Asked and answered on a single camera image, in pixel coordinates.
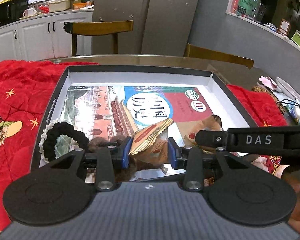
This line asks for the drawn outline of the person's right hand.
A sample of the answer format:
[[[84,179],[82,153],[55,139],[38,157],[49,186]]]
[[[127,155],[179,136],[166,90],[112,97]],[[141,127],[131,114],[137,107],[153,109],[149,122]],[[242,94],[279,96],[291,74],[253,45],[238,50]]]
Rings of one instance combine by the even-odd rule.
[[[298,194],[300,193],[300,181],[288,172],[288,167],[288,165],[280,165],[273,175],[287,182],[295,193]],[[297,198],[296,205],[288,223],[294,230],[300,233],[300,197]]]

